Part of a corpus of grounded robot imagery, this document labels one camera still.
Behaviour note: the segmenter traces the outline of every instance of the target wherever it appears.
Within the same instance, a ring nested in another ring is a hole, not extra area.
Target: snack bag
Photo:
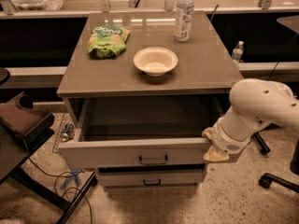
[[[124,51],[129,34],[130,31],[123,27],[98,26],[88,42],[88,52],[100,59],[118,56]]]

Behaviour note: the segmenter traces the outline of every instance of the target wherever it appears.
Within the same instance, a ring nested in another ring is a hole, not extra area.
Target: water bottle
[[[191,35],[194,0],[178,0],[175,24],[175,39],[187,41]]]
[[[233,52],[232,52],[233,61],[234,61],[235,65],[237,65],[237,66],[238,66],[239,61],[240,61],[240,59],[243,55],[243,52],[244,52],[244,46],[243,45],[244,45],[244,42],[239,41],[238,44],[233,49]]]

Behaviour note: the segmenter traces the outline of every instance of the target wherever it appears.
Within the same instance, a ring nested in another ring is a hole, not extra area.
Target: drawer
[[[106,189],[124,187],[198,186],[206,177],[206,166],[180,165],[151,168],[98,169],[98,183]]]
[[[220,112],[210,94],[85,99],[74,142],[59,149],[80,168],[203,163],[201,133]]]

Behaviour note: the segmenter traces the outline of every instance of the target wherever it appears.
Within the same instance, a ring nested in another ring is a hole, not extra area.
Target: bowl
[[[149,76],[159,77],[177,66],[178,57],[169,49],[146,48],[134,56],[134,64]]]

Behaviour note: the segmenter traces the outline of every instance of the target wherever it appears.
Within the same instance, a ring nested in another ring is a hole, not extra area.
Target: black drawer handle
[[[143,179],[143,185],[144,186],[158,186],[160,184],[161,184],[161,178],[159,178],[156,183],[149,182],[149,181],[147,182],[146,180]]]
[[[162,164],[167,164],[168,162],[168,157],[165,155],[163,161],[152,161],[152,159],[142,159],[142,156],[139,156],[139,163],[142,165],[162,165]]]

